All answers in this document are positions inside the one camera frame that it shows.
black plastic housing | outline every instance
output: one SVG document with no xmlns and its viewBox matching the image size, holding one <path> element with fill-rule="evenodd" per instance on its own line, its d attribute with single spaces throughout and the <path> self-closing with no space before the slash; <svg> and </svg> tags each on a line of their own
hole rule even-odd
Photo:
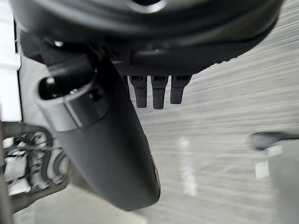
<svg viewBox="0 0 299 224">
<path fill-rule="evenodd" d="M 128 211 L 157 202 L 160 186 L 148 141 L 112 65 L 105 75 L 60 97 L 41 81 L 37 102 L 72 163 L 99 195 Z"/>
</svg>

black object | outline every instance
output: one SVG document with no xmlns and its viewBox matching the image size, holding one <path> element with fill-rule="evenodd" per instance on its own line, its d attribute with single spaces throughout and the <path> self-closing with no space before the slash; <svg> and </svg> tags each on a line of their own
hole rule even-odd
<svg viewBox="0 0 299 224">
<path fill-rule="evenodd" d="M 101 75 L 60 97 L 42 80 L 38 105 L 74 166 L 103 198 L 123 210 L 149 206 L 160 187 L 146 136 L 113 65 L 103 60 L 99 67 Z"/>
<path fill-rule="evenodd" d="M 250 50 L 273 29 L 282 0 L 10 0 L 24 54 L 51 78 L 38 104 L 66 153 L 105 199 L 124 210 L 160 196 L 149 145 L 130 102 L 180 104 L 191 76 Z"/>
<path fill-rule="evenodd" d="M 278 141 L 294 139 L 299 139 L 299 135 L 285 132 L 259 132 L 250 136 L 250 144 L 255 150 L 263 151 Z"/>
<path fill-rule="evenodd" d="M 18 24 L 26 32 L 48 42 L 60 41 L 63 49 L 69 43 L 97 44 L 121 76 L 140 77 L 191 76 L 215 63 L 238 57 L 273 29 L 283 2 L 10 1 Z M 81 64 L 72 63 L 77 71 Z M 180 103 L 181 90 L 173 90 L 172 103 Z M 135 93 L 137 106 L 145 107 L 145 89 L 135 89 Z M 157 97 L 155 108 L 163 108 L 162 91 L 153 95 Z"/>
</svg>

motion-blurred floor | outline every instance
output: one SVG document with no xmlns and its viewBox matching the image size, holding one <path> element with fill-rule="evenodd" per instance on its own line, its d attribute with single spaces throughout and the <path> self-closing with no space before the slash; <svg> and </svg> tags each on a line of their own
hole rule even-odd
<svg viewBox="0 0 299 224">
<path fill-rule="evenodd" d="M 150 224 L 278 224 L 268 180 L 255 178 L 263 153 L 249 134 L 299 131 L 299 1 L 285 1 L 275 30 L 250 52 L 193 76 L 182 105 L 137 113 L 159 169 L 160 201 L 137 211 Z M 24 119 L 46 124 L 32 97 L 46 76 L 39 63 L 22 58 Z M 133 90 L 131 98 L 135 104 Z"/>
</svg>

cable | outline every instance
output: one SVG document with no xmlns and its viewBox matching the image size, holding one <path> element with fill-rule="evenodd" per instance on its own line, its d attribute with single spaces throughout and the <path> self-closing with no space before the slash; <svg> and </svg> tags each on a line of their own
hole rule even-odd
<svg viewBox="0 0 299 224">
<path fill-rule="evenodd" d="M 63 159 L 66 157 L 64 151 L 61 151 L 53 162 L 53 172 L 58 177 L 65 177 L 65 174 L 62 174 L 59 170 L 60 164 L 62 163 Z"/>
</svg>

white wall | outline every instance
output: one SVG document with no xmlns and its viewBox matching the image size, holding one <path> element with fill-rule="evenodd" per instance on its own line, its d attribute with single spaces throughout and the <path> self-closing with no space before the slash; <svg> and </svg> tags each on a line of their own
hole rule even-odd
<svg viewBox="0 0 299 224">
<path fill-rule="evenodd" d="M 17 70 L 20 55 L 15 53 L 14 19 L 8 0 L 0 0 L 0 107 L 1 119 L 21 120 Z"/>
</svg>

